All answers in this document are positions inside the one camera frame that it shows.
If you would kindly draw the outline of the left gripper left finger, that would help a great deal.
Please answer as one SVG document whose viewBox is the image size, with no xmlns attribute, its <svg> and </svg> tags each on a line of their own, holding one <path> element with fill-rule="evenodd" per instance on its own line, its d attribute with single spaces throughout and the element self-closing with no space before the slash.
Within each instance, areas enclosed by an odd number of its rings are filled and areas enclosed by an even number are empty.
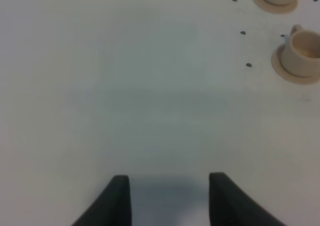
<svg viewBox="0 0 320 226">
<path fill-rule="evenodd" d="M 114 176 L 89 208 L 73 226 L 130 226 L 132 205 L 130 179 Z"/>
</svg>

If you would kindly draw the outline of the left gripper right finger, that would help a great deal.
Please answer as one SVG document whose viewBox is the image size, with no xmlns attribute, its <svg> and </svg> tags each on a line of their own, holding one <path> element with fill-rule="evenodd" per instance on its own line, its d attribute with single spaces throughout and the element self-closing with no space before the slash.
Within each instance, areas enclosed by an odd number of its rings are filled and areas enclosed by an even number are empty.
<svg viewBox="0 0 320 226">
<path fill-rule="evenodd" d="M 283 226 L 225 173 L 209 174 L 209 221 L 212 226 Z"/>
</svg>

